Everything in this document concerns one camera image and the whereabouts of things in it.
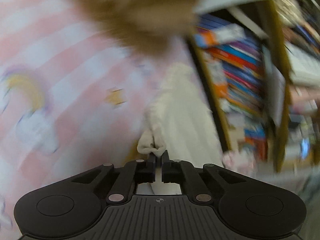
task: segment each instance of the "brown plush toy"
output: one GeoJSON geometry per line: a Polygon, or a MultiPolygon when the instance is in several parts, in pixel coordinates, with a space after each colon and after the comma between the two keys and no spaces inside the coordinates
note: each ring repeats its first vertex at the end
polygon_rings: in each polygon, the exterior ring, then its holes
{"type": "Polygon", "coordinates": [[[192,9],[198,0],[78,0],[101,30],[121,45],[157,54],[168,37],[186,34],[196,22],[192,9]]]}

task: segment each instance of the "silver screw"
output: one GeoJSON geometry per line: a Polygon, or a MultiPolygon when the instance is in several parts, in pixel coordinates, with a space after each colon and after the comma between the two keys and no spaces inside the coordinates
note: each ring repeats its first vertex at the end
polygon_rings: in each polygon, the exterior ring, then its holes
{"type": "Polygon", "coordinates": [[[212,199],[212,197],[208,194],[199,194],[196,196],[196,199],[201,202],[208,202],[212,199]]]}
{"type": "Polygon", "coordinates": [[[109,196],[109,200],[113,202],[119,202],[124,199],[124,196],[121,194],[112,194],[109,196]]]}

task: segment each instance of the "bedsheet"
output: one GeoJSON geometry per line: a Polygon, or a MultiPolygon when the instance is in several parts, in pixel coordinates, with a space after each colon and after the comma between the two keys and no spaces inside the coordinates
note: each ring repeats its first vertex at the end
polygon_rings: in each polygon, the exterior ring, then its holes
{"type": "Polygon", "coordinates": [[[0,0],[0,239],[19,238],[13,208],[27,192],[123,164],[176,62],[193,66],[182,39],[158,59],[134,54],[73,0],[0,0]]]}

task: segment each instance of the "yellow star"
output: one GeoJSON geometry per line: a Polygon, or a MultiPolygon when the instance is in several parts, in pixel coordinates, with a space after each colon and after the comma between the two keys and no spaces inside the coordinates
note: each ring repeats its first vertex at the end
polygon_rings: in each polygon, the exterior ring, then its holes
{"type": "Polygon", "coordinates": [[[122,89],[109,90],[109,94],[107,95],[105,101],[114,106],[122,104],[125,102],[125,100],[123,99],[122,93],[123,93],[122,89]]]}

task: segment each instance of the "ribbed black surface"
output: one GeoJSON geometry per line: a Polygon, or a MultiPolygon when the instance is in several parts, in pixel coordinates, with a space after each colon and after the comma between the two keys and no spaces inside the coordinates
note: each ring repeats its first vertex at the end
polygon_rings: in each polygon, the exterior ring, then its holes
{"type": "MultiPolygon", "coordinates": [[[[69,240],[249,240],[227,228],[212,208],[186,196],[135,195],[110,206],[88,231],[69,240]]],[[[22,240],[33,240],[23,237],[22,240]]],[[[297,236],[286,240],[298,240],[297,236]]]]}

